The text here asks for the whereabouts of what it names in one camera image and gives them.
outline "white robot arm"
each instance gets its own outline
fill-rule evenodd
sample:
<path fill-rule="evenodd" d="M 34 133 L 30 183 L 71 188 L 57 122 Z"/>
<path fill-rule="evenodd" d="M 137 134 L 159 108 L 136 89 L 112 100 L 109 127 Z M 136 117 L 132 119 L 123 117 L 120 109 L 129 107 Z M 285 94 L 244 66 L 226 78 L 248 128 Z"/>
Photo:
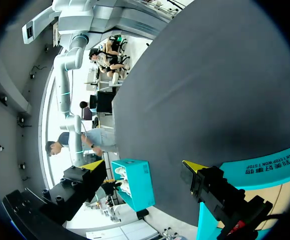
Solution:
<path fill-rule="evenodd" d="M 85 50 L 112 35 L 155 39 L 171 18 L 137 0 L 54 0 L 53 5 L 23 27 L 24 42 L 32 42 L 59 16 L 60 44 L 66 53 L 55 57 L 58 111 L 61 129 L 68 130 L 72 164 L 87 164 L 81 144 L 81 119 L 70 114 L 70 88 L 67 71 L 79 69 Z"/>

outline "teal box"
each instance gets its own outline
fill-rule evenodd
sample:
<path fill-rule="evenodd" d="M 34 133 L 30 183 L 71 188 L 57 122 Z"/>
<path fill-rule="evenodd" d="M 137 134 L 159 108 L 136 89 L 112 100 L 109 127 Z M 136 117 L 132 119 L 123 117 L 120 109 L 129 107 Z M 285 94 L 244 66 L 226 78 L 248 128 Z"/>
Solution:
<path fill-rule="evenodd" d="M 131 197 L 121 190 L 118 190 L 118 194 L 135 212 L 155 205 L 148 161 L 121 159 L 112 161 L 111 165 L 115 180 L 121 179 L 120 175 L 115 173 L 115 169 L 126 169 Z"/>

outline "person sitting in chair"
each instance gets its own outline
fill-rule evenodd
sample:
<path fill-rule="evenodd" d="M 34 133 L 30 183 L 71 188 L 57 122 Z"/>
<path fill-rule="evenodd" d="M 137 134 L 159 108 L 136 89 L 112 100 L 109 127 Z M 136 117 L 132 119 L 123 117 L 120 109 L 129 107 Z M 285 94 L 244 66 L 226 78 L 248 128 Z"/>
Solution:
<path fill-rule="evenodd" d="M 112 78 L 115 72 L 120 73 L 119 69 L 130 69 L 130 66 L 127 64 L 119 64 L 117 56 L 105 54 L 98 51 L 98 49 L 90 50 L 89 59 L 95 61 L 100 71 L 104 74 L 107 73 L 107 76 L 110 78 Z"/>
<path fill-rule="evenodd" d="M 93 128 L 86 135 L 81 133 L 81 142 L 87 146 L 87 150 L 92 149 L 98 156 L 102 156 L 103 151 L 117 152 L 115 134 L 111 129 Z M 69 132 L 60 134 L 57 141 L 48 141 L 45 149 L 49 156 L 53 156 L 59 154 L 63 147 L 69 147 Z"/>
<path fill-rule="evenodd" d="M 103 44 L 103 49 L 106 51 L 106 53 L 121 56 L 121 53 L 117 52 L 118 48 L 119 44 L 110 39 L 108 39 L 107 42 Z"/>

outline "gray table surface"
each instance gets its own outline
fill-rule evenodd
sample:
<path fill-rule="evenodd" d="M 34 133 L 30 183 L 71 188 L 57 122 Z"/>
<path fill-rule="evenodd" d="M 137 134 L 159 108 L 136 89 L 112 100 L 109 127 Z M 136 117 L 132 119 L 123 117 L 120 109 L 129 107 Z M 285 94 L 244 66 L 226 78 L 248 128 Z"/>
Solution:
<path fill-rule="evenodd" d="M 121 158 L 150 163 L 156 207 L 196 226 L 181 161 L 290 147 L 290 50 L 252 1 L 196 0 L 153 41 L 113 102 Z"/>

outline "gray wall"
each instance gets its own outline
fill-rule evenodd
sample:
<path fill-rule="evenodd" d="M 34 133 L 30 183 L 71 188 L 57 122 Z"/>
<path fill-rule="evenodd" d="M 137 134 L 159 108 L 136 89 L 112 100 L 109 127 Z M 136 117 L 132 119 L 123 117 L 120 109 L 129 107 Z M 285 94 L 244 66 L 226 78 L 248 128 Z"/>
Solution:
<path fill-rule="evenodd" d="M 40 106 L 54 58 L 59 51 L 59 48 L 51 48 L 48 53 L 42 53 L 39 56 L 36 64 L 48 67 L 37 72 L 36 78 L 26 84 L 23 93 L 32 106 L 32 116 L 26 119 L 25 124 L 32 127 L 21 128 L 18 132 L 18 157 L 20 161 L 27 164 L 26 170 L 22 172 L 24 177 L 30 177 L 24 182 L 25 187 L 37 194 L 40 194 L 41 190 L 45 188 L 38 152 L 38 141 L 41 137 L 41 132 L 39 132 Z"/>
<path fill-rule="evenodd" d="M 53 59 L 58 49 L 44 53 L 44 46 L 52 42 L 50 32 L 29 45 L 23 44 L 22 26 L 51 4 L 50 0 L 36 0 L 28 5 L 7 26 L 0 42 L 0 94 L 7 95 L 8 107 L 0 103 L 0 201 L 10 192 L 29 187 L 33 191 L 44 188 L 44 180 L 38 155 L 38 115 L 42 93 Z M 47 66 L 37 72 L 37 78 L 29 78 L 33 65 Z M 31 109 L 28 128 L 17 125 L 17 116 L 26 108 Z M 18 164 L 26 162 L 27 169 L 20 170 Z"/>
<path fill-rule="evenodd" d="M 0 152 L 0 200 L 13 190 L 24 189 L 17 164 L 17 130 L 16 116 L 0 103 L 0 144 L 5 147 Z"/>
<path fill-rule="evenodd" d="M 22 27 L 50 5 L 50 0 L 35 0 L 26 6 L 7 26 L 5 36 L 0 42 L 3 63 L 20 92 L 23 91 L 29 73 L 47 43 L 44 32 L 31 44 L 24 44 Z M 52 35 L 48 43 L 52 44 Z"/>

